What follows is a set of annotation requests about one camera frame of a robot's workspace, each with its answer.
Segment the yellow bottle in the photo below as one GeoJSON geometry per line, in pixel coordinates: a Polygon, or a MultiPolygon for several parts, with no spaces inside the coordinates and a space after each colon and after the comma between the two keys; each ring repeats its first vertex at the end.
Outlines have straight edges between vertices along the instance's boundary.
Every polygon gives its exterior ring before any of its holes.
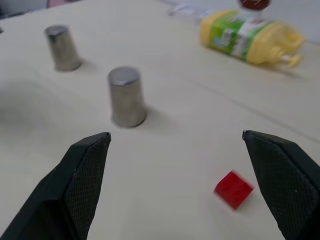
{"type": "Polygon", "coordinates": [[[254,65],[288,64],[295,67],[304,37],[289,25],[273,20],[243,20],[237,10],[214,13],[200,24],[200,41],[254,65]]]}

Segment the green label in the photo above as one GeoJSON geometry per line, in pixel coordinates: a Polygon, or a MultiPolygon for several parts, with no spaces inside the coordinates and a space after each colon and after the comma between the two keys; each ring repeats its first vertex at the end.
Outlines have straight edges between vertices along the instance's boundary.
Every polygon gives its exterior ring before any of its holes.
{"type": "Polygon", "coordinates": [[[245,60],[253,39],[271,23],[270,20],[243,20],[237,11],[233,11],[212,25],[210,46],[245,60]]]}

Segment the red cube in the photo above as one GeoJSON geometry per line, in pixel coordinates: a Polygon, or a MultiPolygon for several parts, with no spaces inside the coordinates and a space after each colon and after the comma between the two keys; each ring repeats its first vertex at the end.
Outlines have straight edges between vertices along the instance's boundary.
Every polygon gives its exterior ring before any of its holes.
{"type": "Polygon", "coordinates": [[[231,171],[215,187],[217,193],[230,207],[236,210],[253,188],[231,171]]]}

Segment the stainless steel cup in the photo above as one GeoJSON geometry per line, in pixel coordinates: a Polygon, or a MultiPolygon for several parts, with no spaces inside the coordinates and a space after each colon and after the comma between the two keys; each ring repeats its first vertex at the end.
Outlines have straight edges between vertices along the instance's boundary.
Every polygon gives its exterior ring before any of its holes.
{"type": "Polygon", "coordinates": [[[132,128],[146,119],[147,111],[139,72],[118,67],[108,74],[112,119],[120,127],[132,128]]]}
{"type": "Polygon", "coordinates": [[[57,70],[72,71],[81,66],[81,60],[67,26],[53,25],[44,32],[57,70]]]}

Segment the table surface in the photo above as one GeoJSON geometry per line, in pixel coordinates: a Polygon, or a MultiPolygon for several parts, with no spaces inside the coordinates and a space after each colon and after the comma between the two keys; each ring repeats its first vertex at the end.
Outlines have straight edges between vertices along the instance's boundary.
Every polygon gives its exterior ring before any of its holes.
{"type": "Polygon", "coordinates": [[[70,145],[111,132],[89,240],[283,239],[258,188],[242,131],[278,135],[320,163],[317,68],[250,66],[203,49],[197,27],[152,0],[85,0],[0,22],[0,234],[70,145]],[[70,26],[84,65],[56,72],[43,31],[70,26]],[[106,76],[141,70],[147,120],[110,119],[106,76]],[[231,170],[255,190],[232,211],[212,194],[231,170]]]}

